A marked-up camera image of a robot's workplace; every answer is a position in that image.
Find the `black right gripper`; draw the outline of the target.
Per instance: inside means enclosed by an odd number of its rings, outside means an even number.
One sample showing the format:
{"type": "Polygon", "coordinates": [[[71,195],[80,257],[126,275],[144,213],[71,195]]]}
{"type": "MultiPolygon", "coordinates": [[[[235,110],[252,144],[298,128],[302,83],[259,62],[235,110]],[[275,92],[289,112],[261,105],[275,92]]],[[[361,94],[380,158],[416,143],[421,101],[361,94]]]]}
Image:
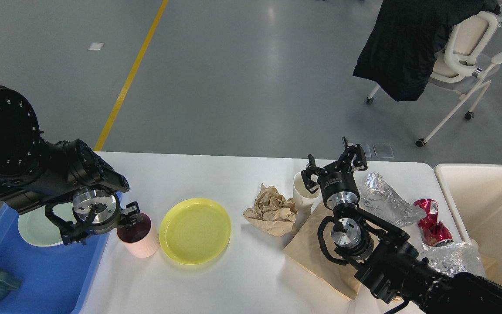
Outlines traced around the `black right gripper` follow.
{"type": "Polygon", "coordinates": [[[337,205],[347,204],[349,207],[356,207],[360,200],[356,181],[355,171],[366,171],[368,169],[365,151],[358,143],[353,144],[342,137],[344,151],[337,159],[327,166],[318,167],[312,154],[308,155],[308,163],[301,171],[301,178],[305,189],[314,194],[321,189],[323,204],[328,209],[334,209],[337,205]],[[319,177],[319,184],[313,179],[319,177]]]}

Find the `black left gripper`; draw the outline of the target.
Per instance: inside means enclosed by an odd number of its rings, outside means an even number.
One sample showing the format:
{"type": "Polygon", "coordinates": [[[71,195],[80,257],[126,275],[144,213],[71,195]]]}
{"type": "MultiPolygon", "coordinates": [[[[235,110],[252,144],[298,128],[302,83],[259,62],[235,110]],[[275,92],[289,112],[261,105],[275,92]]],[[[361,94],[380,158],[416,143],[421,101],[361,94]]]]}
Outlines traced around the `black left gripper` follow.
{"type": "Polygon", "coordinates": [[[108,207],[103,211],[96,213],[93,221],[88,228],[89,234],[106,234],[117,226],[119,228],[130,228],[137,223],[142,222],[142,213],[137,201],[132,201],[126,205],[126,208],[120,208],[120,205],[108,207]]]}

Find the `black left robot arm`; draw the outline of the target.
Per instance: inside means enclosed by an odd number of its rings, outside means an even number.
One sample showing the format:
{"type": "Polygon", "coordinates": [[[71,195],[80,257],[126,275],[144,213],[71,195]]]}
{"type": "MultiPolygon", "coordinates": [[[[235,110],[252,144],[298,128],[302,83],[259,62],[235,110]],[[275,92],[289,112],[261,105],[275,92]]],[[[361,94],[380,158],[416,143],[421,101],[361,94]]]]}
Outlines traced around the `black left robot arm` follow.
{"type": "Polygon", "coordinates": [[[82,140],[50,143],[30,102],[0,85],[0,200],[18,214],[38,208],[65,245],[143,221],[138,203],[122,208],[127,179],[82,140]]]}

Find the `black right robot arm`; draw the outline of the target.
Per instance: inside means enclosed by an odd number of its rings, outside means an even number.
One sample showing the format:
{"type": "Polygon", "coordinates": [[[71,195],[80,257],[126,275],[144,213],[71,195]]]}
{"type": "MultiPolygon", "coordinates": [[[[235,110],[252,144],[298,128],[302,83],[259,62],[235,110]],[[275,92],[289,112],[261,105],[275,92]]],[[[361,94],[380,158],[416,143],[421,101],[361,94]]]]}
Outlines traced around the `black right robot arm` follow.
{"type": "Polygon", "coordinates": [[[343,138],[344,150],[332,163],[318,167],[308,155],[301,177],[309,193],[320,191],[332,211],[317,229],[319,248],[332,263],[355,268],[355,278],[385,303],[399,296],[394,314],[416,304],[427,314],[502,314],[502,286],[482,276],[460,272],[453,277],[418,259],[410,235],[360,208],[355,171],[368,168],[363,148],[343,138]]]}

